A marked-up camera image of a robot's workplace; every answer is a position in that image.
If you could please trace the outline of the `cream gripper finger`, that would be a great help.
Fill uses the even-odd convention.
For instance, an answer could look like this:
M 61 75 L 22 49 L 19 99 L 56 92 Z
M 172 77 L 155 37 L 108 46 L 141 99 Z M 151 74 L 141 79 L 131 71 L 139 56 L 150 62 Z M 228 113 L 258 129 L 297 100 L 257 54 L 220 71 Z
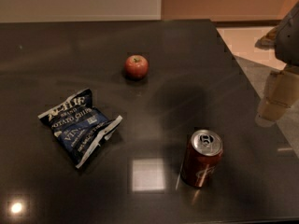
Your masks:
M 299 66 L 287 65 L 281 71 L 271 71 L 258 105 L 256 123 L 271 127 L 299 100 Z

